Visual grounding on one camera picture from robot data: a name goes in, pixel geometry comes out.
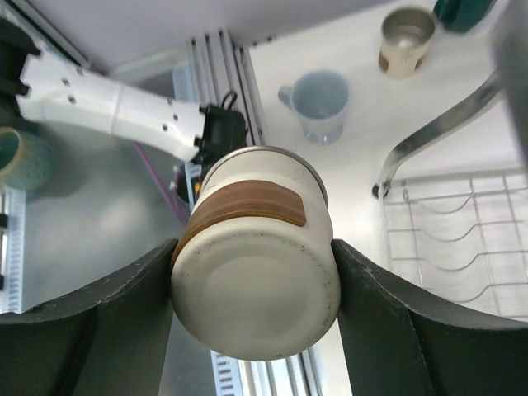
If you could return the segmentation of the small cream steel tumbler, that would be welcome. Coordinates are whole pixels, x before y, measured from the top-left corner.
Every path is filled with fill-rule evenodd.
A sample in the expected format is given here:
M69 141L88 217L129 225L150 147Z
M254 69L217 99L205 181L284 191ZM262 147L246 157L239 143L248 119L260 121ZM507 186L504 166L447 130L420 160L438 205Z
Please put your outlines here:
M391 78L408 78L422 65L436 18L424 7L400 7L383 20L380 32L380 70Z

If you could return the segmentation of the dark teal mug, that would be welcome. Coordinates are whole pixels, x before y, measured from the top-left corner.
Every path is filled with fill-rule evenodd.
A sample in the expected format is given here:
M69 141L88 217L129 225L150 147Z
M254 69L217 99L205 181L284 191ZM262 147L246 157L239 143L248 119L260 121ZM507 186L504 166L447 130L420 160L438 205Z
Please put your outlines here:
M438 0L432 12L446 31L464 34L478 25L495 3L495 0Z

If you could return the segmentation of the white steel cup wood band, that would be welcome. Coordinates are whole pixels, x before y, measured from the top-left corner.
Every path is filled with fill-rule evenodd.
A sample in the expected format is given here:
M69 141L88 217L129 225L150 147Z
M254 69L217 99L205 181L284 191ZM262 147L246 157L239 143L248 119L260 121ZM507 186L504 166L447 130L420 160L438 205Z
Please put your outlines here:
M207 174L172 255L184 328L245 361L296 355L332 326L341 298L328 197L299 155L239 149Z

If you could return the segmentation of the light blue mug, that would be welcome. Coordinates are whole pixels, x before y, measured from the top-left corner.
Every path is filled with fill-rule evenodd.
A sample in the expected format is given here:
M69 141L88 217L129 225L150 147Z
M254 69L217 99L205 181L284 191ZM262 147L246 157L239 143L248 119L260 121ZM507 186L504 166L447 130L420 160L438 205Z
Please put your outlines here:
M341 137L351 102L349 82L341 73L308 72L291 86L283 85L278 98L297 117L308 141L332 144Z

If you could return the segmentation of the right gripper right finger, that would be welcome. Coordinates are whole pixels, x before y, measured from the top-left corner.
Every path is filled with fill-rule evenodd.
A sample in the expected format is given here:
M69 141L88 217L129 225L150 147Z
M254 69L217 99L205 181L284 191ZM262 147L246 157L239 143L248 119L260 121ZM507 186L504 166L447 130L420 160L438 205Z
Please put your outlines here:
M338 239L337 316L354 395L525 395L527 325L462 307Z

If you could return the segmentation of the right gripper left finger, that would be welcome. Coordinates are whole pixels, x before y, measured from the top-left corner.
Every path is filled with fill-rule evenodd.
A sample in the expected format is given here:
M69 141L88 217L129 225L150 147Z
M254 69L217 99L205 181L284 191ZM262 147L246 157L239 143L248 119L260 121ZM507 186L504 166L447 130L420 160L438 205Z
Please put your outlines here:
M173 310L169 239L24 313L1 316L3 395L156 395Z

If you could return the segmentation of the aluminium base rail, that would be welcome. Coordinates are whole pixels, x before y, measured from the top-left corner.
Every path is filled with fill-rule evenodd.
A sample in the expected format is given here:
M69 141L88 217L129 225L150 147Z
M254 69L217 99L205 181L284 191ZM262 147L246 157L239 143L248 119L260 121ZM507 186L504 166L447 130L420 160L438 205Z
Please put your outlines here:
M234 44L222 29L191 38L187 50L198 101L220 104L228 92L236 92L234 107L246 119L247 143L264 145L262 104L248 50ZM313 348L277 361L237 361L243 395L323 394L317 351Z

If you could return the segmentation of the stainless steel dish rack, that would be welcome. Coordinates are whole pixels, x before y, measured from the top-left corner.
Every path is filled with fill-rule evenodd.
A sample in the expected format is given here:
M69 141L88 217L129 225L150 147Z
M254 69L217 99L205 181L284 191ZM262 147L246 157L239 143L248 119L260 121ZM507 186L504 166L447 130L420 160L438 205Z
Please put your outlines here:
M411 77L380 79L387 117L374 188L387 265L466 308L527 318L527 173L491 55L506 8L466 35L438 31Z

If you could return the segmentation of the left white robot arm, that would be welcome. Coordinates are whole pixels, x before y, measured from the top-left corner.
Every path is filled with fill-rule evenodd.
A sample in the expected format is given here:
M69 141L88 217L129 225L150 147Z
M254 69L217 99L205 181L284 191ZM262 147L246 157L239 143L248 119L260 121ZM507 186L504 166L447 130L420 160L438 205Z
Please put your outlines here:
M1 115L82 127L203 166L245 147L243 114L176 101L78 67L1 20Z

